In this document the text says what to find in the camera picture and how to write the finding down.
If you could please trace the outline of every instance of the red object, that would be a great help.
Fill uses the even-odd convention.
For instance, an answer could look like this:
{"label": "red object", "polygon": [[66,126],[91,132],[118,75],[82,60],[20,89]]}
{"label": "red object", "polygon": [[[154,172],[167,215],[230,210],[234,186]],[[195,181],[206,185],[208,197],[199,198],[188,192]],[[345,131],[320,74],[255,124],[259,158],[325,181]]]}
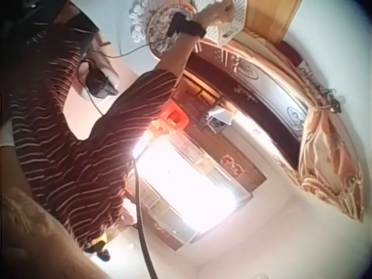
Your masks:
{"label": "red object", "polygon": [[187,114],[173,100],[170,100],[164,106],[160,118],[152,122],[149,130],[154,137],[158,137],[171,131],[183,130],[188,123],[189,118]]}

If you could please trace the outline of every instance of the wire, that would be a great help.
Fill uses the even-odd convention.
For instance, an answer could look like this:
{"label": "wire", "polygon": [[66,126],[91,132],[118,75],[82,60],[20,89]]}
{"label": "wire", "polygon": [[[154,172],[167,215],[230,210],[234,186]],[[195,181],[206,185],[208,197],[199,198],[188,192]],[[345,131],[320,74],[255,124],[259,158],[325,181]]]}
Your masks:
{"label": "wire", "polygon": [[120,57],[127,56],[127,55],[129,55],[129,54],[132,54],[132,53],[138,51],[139,49],[144,48],[144,47],[147,47],[147,46],[149,46],[149,45],[156,45],[158,42],[161,42],[161,41],[164,41],[164,40],[166,40],[166,38],[159,39],[159,40],[157,40],[157,41],[155,41],[155,42],[149,42],[149,43],[147,43],[147,44],[145,44],[145,45],[141,45],[141,46],[139,46],[139,47],[137,47],[137,48],[135,48],[135,49],[132,49],[130,52],[127,52],[127,53],[125,53],[125,54],[120,54],[120,55],[117,55],[117,56],[110,56],[110,55],[107,55],[106,53],[104,53],[104,52],[102,52],[102,51],[96,51],[95,49],[92,49],[92,51],[94,51],[94,52],[99,52],[100,54],[102,54],[103,56],[105,56],[105,57],[107,57],[107,58],[113,58],[113,59],[116,59],[116,58],[120,58]]}
{"label": "wire", "polygon": [[95,103],[95,101],[93,100],[93,97],[92,95],[90,94],[89,92],[89,89],[88,87],[81,81],[80,79],[80,76],[79,76],[79,69],[80,69],[80,66],[83,64],[83,63],[88,63],[90,65],[90,61],[93,61],[94,64],[95,64],[95,67],[97,67],[95,61],[91,58],[84,58],[82,61],[80,61],[79,65],[77,66],[76,68],[76,78],[77,78],[77,81],[83,86],[83,88],[86,90],[88,96],[89,96],[89,99],[91,100],[92,104],[94,105],[94,108],[99,112],[99,114],[101,116],[104,115],[104,113],[99,109],[99,107],[97,106],[97,104]]}

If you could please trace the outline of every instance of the beige fabric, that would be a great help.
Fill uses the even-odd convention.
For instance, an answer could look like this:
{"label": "beige fabric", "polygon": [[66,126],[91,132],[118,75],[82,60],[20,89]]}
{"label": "beige fabric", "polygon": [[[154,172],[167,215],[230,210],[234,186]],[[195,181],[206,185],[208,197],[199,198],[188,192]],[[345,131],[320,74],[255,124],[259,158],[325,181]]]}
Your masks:
{"label": "beige fabric", "polygon": [[1,252],[18,278],[110,278],[87,258],[62,225],[18,189],[1,191]]}
{"label": "beige fabric", "polygon": [[275,160],[304,191],[336,206],[355,220],[363,220],[363,173],[341,118],[319,94],[313,80],[275,46],[254,33],[241,33],[224,48],[255,64],[287,92],[309,107],[305,121],[299,171],[283,159]]}

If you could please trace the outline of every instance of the floral curtain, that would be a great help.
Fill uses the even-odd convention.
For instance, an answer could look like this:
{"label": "floral curtain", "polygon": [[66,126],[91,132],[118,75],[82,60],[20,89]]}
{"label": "floral curtain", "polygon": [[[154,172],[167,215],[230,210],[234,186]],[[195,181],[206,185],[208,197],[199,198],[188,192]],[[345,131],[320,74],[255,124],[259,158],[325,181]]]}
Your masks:
{"label": "floral curtain", "polygon": [[296,67],[274,45],[254,33],[238,36],[224,48],[255,64],[287,92],[307,104],[309,111],[301,142],[299,168],[283,158],[278,164],[301,189],[363,221],[363,173],[350,136],[337,113],[337,102],[324,88]]}

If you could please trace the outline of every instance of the window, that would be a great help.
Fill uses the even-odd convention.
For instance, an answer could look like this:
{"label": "window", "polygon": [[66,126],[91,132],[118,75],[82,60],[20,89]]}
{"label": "window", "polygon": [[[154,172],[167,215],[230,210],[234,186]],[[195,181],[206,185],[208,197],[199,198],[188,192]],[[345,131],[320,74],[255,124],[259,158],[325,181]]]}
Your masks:
{"label": "window", "polygon": [[139,175],[199,233],[219,224],[235,209],[233,193],[200,173],[167,137],[151,144],[137,167]]}
{"label": "window", "polygon": [[[145,134],[133,154],[146,214],[182,245],[200,239],[253,197],[182,132],[154,141]],[[134,179],[127,179],[132,192]]]}

